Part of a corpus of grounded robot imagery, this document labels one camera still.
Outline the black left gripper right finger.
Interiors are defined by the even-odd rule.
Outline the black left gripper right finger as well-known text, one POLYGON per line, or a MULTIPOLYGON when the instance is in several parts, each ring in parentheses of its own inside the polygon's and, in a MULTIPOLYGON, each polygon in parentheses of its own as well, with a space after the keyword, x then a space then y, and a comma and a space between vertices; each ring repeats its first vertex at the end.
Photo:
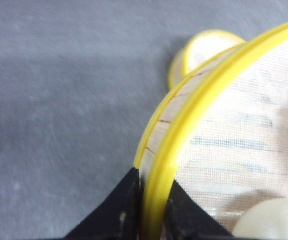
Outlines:
POLYGON ((162 227, 164 240, 232 240, 234 237, 220 223, 198 206, 173 182, 162 227))

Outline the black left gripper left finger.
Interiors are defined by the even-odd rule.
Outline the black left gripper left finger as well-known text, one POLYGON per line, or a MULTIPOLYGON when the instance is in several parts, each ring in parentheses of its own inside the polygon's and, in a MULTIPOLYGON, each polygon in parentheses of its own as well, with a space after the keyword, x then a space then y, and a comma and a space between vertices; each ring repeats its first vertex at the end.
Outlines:
POLYGON ((131 168, 107 198, 65 240, 135 240, 140 212, 139 172, 131 168))

